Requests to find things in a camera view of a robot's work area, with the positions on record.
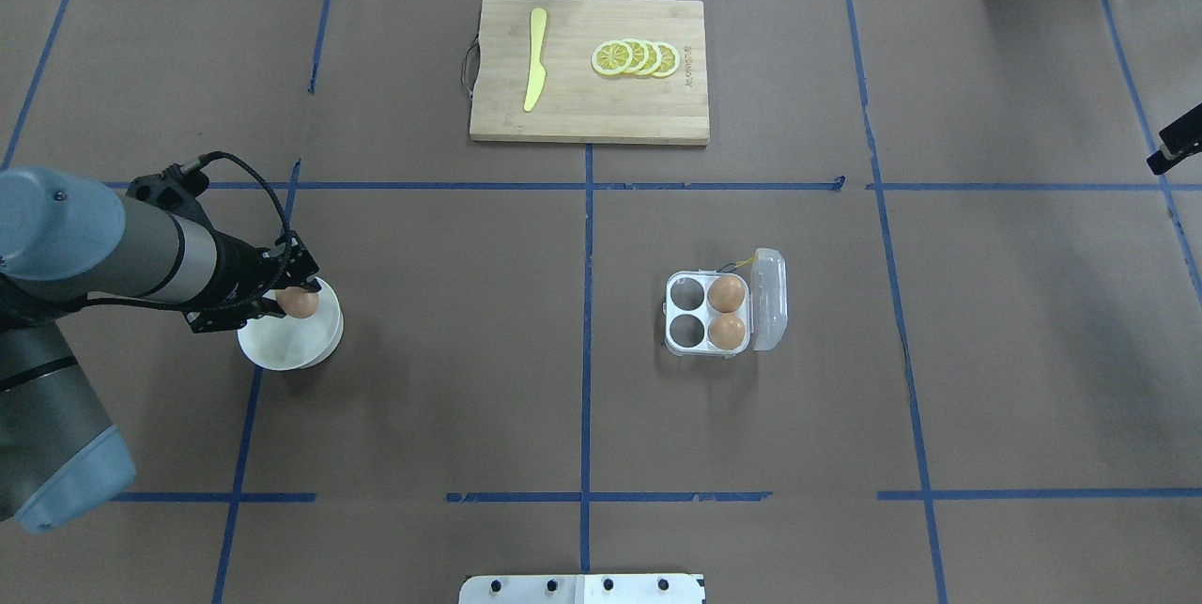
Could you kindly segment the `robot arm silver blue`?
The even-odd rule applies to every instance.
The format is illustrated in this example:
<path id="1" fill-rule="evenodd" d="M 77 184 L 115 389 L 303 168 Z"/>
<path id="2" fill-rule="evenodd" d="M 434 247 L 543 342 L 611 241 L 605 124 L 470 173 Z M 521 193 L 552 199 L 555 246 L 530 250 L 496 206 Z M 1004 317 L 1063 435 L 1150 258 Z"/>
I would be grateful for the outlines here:
<path id="1" fill-rule="evenodd" d="M 124 436 L 59 326 L 90 307 L 185 316 L 194 333 L 294 316 L 288 291 L 322 294 L 319 265 L 261 174 L 280 232 L 256 247 L 214 226 L 200 197 L 214 152 L 133 179 L 102 180 L 41 166 L 2 172 L 2 519 L 43 534 L 132 484 Z"/>

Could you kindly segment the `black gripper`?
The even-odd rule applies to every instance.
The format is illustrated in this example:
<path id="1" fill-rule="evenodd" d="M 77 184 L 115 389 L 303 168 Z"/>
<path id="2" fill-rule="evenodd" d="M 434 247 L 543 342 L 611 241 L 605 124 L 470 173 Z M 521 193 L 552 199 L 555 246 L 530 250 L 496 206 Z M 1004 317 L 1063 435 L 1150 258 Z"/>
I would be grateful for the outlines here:
<path id="1" fill-rule="evenodd" d="M 273 247 L 252 247 L 215 232 L 216 267 L 201 292 L 183 303 L 194 333 L 233 332 L 263 316 L 282 318 L 270 290 L 321 290 L 319 265 L 297 233 L 282 233 Z"/>

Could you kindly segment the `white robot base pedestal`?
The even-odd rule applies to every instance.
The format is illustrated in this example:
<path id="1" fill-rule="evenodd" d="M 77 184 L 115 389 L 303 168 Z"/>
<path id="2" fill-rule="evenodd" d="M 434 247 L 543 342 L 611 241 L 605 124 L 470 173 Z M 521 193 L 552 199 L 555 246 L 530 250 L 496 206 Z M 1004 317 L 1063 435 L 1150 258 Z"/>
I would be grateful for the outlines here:
<path id="1" fill-rule="evenodd" d="M 459 603 L 706 603 L 702 575 L 609 573 L 477 575 L 459 590 Z"/>

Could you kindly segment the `robot arm tip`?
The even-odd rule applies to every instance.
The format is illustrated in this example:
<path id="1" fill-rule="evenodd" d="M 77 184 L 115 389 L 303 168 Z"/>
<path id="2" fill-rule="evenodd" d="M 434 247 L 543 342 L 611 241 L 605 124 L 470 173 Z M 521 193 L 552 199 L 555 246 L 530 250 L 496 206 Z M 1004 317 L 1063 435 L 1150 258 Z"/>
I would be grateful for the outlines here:
<path id="1" fill-rule="evenodd" d="M 1160 129 L 1160 144 L 1146 162 L 1155 176 L 1164 176 L 1170 170 L 1194 156 L 1201 150 L 1201 112 L 1202 103 L 1189 109 L 1185 116 L 1177 117 L 1171 124 Z"/>

